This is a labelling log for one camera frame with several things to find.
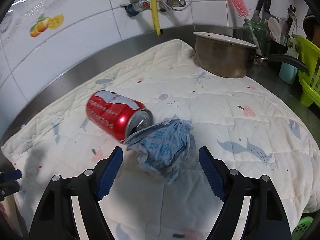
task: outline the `red soda can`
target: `red soda can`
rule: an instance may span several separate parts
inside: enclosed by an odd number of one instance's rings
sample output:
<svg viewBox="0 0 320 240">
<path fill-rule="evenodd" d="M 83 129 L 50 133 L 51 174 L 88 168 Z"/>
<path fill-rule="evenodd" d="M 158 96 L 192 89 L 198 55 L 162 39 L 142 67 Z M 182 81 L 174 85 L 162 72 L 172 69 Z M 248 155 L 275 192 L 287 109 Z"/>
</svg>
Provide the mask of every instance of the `red soda can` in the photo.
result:
<svg viewBox="0 0 320 240">
<path fill-rule="evenodd" d="M 90 97 L 86 112 L 89 120 L 119 142 L 153 125 L 153 116 L 143 103 L 106 90 Z"/>
</svg>

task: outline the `cooking pot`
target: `cooking pot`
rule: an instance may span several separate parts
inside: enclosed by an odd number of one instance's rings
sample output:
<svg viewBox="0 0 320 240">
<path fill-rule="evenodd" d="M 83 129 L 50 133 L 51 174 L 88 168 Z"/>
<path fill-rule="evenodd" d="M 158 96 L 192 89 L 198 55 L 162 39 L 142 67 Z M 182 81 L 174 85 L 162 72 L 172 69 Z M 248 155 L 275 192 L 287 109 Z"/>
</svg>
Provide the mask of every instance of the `cooking pot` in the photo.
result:
<svg viewBox="0 0 320 240">
<path fill-rule="evenodd" d="M 217 76 L 243 78 L 255 59 L 288 63 L 309 75 L 306 65 L 295 57 L 284 54 L 263 57 L 256 54 L 258 47 L 247 41 L 214 33 L 193 34 L 196 36 L 196 55 L 201 67 Z"/>
</svg>

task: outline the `yellow corrugated pipe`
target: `yellow corrugated pipe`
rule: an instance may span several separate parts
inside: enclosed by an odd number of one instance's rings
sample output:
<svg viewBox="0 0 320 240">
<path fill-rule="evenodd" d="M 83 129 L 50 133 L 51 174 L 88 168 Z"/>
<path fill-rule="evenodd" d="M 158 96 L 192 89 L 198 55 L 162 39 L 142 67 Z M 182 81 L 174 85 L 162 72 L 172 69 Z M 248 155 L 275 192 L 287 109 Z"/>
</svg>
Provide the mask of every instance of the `yellow corrugated pipe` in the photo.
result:
<svg viewBox="0 0 320 240">
<path fill-rule="evenodd" d="M 155 31 L 157 33 L 157 36 L 160 36 L 161 31 L 160 31 L 160 24 L 159 24 L 157 7 L 158 7 L 157 0 L 151 0 L 151 13 L 152 13 L 153 25 L 155 27 Z"/>
</svg>

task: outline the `quilted mat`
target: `quilted mat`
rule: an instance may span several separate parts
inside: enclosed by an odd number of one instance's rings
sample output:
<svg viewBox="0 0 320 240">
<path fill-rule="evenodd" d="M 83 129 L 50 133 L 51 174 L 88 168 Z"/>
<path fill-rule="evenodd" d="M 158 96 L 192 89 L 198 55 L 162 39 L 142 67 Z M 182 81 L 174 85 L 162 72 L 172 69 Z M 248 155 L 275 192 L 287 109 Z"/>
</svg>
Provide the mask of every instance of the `quilted mat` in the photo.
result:
<svg viewBox="0 0 320 240">
<path fill-rule="evenodd" d="M 88 121 L 85 105 L 102 89 L 143 102 L 156 122 L 175 114 L 192 120 L 196 149 L 181 163 L 173 184 L 145 174 L 135 152 L 126 151 Z M 203 70 L 188 44 L 172 40 L 75 88 L 5 143 L 3 153 L 23 174 L 15 200 L 27 227 L 53 175 L 78 176 L 117 145 L 124 150 L 124 162 L 109 195 L 100 201 L 117 240 L 168 240 L 181 235 L 186 240 L 206 239 L 222 202 L 199 164 L 201 146 L 244 176 L 270 176 L 291 231 L 303 211 L 320 208 L 319 148 L 299 117 L 249 77 L 228 79 Z M 87 239 L 77 199 L 73 200 L 80 237 Z M 234 239 L 241 238 L 248 206 L 246 197 Z"/>
</svg>

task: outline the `pink bottle brush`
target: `pink bottle brush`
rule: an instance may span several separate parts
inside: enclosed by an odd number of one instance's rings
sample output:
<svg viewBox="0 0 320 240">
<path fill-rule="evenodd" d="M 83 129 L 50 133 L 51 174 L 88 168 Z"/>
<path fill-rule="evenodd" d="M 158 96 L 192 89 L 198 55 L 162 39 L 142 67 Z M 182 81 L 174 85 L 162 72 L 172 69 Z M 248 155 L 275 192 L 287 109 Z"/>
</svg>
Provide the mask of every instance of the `pink bottle brush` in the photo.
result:
<svg viewBox="0 0 320 240">
<path fill-rule="evenodd" d="M 228 0 L 228 2 L 233 4 L 233 6 L 236 8 L 240 17 L 247 18 L 247 16 L 250 15 L 243 0 Z"/>
</svg>

